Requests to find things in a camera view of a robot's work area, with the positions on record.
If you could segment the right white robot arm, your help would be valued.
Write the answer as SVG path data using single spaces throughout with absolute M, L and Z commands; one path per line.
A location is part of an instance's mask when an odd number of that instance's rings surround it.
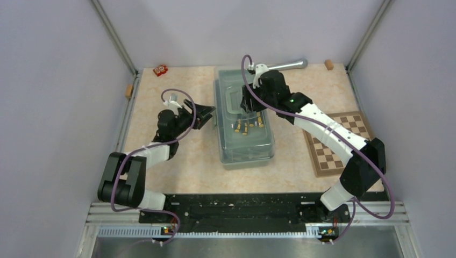
M 344 128 L 305 94 L 291 92 L 278 70 L 258 65 L 242 69 L 241 74 L 244 80 L 247 74 L 254 76 L 253 82 L 243 86 L 241 107 L 245 111 L 274 111 L 332 150 L 345 166 L 339 180 L 321 195 L 315 207 L 319 220 L 330 221 L 346 201 L 362 197 L 377 181 L 385 181 L 385 147 L 380 139 L 368 140 Z

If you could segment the green plastic toolbox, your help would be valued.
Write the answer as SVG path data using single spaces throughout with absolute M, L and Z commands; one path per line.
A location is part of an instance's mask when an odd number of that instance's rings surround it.
M 261 111 L 265 126 L 257 127 L 257 112 L 246 113 L 241 107 L 241 70 L 235 67 L 214 69 L 214 99 L 219 158 L 226 170 L 245 169 L 267 165 L 274 157 L 275 139 L 265 110 Z M 250 122 L 248 134 L 236 133 L 233 124 L 240 119 Z

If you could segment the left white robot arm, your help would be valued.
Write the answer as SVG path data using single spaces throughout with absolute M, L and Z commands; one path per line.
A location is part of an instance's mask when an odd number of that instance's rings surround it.
M 159 222 L 172 217 L 172 207 L 165 203 L 165 194 L 146 190 L 147 169 L 172 159 L 179 147 L 179 137 L 190 130 L 201 129 L 216 109 L 188 99 L 183 105 L 165 101 L 165 106 L 166 109 L 158 114 L 158 129 L 149 145 L 129 153 L 113 152 L 108 156 L 97 190 L 98 200 L 118 205 L 116 211 L 152 210 L 152 216 Z

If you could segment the black yellow screwdriver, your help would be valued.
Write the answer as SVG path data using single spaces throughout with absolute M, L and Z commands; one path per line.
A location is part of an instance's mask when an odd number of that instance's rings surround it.
M 256 125 L 259 128 L 263 128 L 265 126 L 262 112 L 258 112 L 256 114 Z
M 242 125 L 242 130 L 241 130 L 242 135 L 248 134 L 249 127 L 250 127 L 250 122 L 248 120 L 244 120 L 243 125 Z
M 240 120 L 240 119 L 237 119 L 237 120 L 235 121 L 235 123 L 233 124 L 233 126 L 234 126 L 234 127 L 233 127 L 233 128 L 234 128 L 234 131 L 235 131 L 236 133 L 239 133 L 239 132 L 241 131 L 241 128 L 242 128 L 242 122 L 241 122 L 241 120 Z

